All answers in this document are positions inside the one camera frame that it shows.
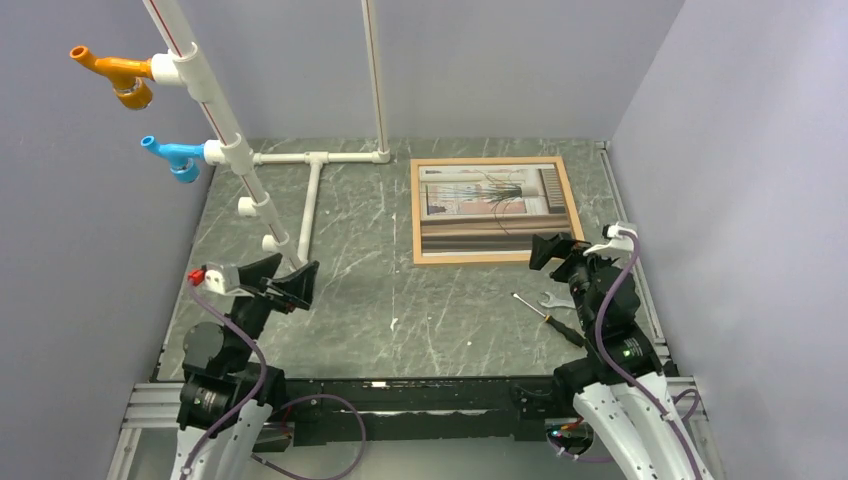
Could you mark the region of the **black yellow screwdriver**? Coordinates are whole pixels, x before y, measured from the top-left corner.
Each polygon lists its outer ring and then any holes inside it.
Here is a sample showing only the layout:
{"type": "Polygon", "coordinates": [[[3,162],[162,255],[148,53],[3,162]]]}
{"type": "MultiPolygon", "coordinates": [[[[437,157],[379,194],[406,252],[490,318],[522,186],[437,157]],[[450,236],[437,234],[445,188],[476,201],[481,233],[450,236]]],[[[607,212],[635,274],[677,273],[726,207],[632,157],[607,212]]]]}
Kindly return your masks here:
{"type": "Polygon", "coordinates": [[[535,314],[539,315],[542,318],[544,323],[551,326],[556,332],[561,334],[569,343],[571,343],[572,345],[575,345],[577,347],[583,347],[584,346],[584,343],[585,343],[584,337],[577,330],[567,326],[565,323],[559,321],[554,316],[543,312],[542,310],[540,310],[536,306],[532,305],[529,301],[525,300],[518,293],[512,292],[511,296],[514,299],[516,299],[517,301],[519,301],[521,304],[523,304],[524,306],[529,308],[535,314]]]}

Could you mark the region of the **wooden picture frame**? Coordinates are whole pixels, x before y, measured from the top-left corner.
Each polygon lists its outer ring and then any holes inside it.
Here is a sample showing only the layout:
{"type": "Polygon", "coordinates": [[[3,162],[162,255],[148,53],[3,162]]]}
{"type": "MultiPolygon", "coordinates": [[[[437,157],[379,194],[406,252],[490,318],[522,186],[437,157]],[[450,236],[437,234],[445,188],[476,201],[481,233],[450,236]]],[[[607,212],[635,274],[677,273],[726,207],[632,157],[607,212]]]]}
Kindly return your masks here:
{"type": "Polygon", "coordinates": [[[560,157],[413,159],[410,177],[417,265],[526,262],[535,235],[585,237],[560,157]]]}

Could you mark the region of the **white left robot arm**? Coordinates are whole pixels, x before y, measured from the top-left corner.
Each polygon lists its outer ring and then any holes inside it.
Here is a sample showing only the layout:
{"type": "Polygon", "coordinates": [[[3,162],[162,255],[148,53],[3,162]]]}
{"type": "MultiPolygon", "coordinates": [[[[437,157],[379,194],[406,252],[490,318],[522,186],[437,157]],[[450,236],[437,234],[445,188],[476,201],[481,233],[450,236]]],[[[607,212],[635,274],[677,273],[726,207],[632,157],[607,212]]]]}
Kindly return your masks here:
{"type": "Polygon", "coordinates": [[[187,276],[195,302],[213,316],[184,336],[174,479],[237,479],[267,420],[287,406],[283,370],[258,340],[274,312],[307,311],[316,260],[279,276],[283,256],[236,266],[207,263],[187,276]]]}

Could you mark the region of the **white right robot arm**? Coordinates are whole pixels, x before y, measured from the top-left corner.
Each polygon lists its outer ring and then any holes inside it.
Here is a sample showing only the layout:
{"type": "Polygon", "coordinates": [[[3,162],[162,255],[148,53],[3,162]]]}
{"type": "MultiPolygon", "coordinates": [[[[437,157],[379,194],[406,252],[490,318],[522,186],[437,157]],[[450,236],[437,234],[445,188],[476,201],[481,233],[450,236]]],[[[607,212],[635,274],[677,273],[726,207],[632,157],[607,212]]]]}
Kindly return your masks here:
{"type": "Polygon", "coordinates": [[[709,479],[655,347],[635,320],[638,236],[610,227],[607,238],[605,245],[567,234],[532,239],[530,269],[561,262],[550,277],[569,290],[586,351],[555,369],[552,404],[587,426],[628,479],[709,479]]]}

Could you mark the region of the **silver open-end wrench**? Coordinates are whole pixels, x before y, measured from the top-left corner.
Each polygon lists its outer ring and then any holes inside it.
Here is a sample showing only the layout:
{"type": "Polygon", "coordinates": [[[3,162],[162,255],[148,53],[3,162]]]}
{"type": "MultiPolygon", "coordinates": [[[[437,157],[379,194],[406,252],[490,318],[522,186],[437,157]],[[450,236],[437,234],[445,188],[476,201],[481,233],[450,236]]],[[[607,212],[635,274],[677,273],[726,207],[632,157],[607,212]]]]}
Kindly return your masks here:
{"type": "Polygon", "coordinates": [[[576,308],[575,302],[571,298],[560,298],[554,295],[552,292],[544,292],[543,298],[538,301],[538,304],[544,308],[555,309],[555,308],[566,308],[574,310],[576,308]]]}

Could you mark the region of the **blue pipe fitting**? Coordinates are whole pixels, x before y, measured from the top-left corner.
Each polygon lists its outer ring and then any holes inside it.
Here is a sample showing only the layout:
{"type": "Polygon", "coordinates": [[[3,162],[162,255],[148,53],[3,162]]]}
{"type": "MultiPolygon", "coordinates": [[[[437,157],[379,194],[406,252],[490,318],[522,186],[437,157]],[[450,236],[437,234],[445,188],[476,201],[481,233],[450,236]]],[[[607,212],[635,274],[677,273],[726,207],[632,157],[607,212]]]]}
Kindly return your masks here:
{"type": "Polygon", "coordinates": [[[160,143],[154,136],[141,139],[140,145],[149,153],[164,159],[170,172],[183,184],[193,183],[200,175],[198,162],[205,160],[203,144],[160,143]]]}

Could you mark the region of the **white pvc pipe rack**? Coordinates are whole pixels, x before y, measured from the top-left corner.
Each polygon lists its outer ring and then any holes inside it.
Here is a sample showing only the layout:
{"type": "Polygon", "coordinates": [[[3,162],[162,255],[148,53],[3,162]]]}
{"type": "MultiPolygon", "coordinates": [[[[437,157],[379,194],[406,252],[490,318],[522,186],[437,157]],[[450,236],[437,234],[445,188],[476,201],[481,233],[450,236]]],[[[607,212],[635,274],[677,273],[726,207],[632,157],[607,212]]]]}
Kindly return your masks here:
{"type": "Polygon", "coordinates": [[[292,240],[286,231],[270,194],[256,173],[254,154],[179,4],[176,1],[146,1],[144,6],[168,47],[165,53],[156,54],[152,58],[154,79],[159,83],[185,87],[201,108],[216,136],[216,139],[208,141],[207,145],[213,155],[221,157],[223,164],[241,180],[247,190],[253,213],[268,229],[268,234],[262,240],[262,249],[270,253],[281,253],[284,256],[284,264],[291,270],[302,267],[308,257],[310,235],[306,229],[313,224],[322,167],[327,163],[385,164],[391,157],[383,113],[374,3],[363,1],[361,10],[372,84],[377,147],[370,153],[307,152],[302,155],[302,161],[310,167],[310,176],[301,235],[297,241],[292,240]]]}

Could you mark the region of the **orange pipe fitting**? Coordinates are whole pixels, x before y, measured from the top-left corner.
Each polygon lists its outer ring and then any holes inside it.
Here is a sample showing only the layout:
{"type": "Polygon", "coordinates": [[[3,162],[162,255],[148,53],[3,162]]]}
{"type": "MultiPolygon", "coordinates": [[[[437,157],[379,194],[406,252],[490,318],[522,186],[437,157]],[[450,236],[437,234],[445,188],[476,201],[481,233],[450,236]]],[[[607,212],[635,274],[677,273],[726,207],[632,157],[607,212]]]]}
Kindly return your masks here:
{"type": "Polygon", "coordinates": [[[116,98],[127,109],[142,110],[152,102],[153,92],[145,82],[153,79],[151,59],[98,57],[84,45],[72,48],[69,56],[89,71],[106,78],[116,98]]]}

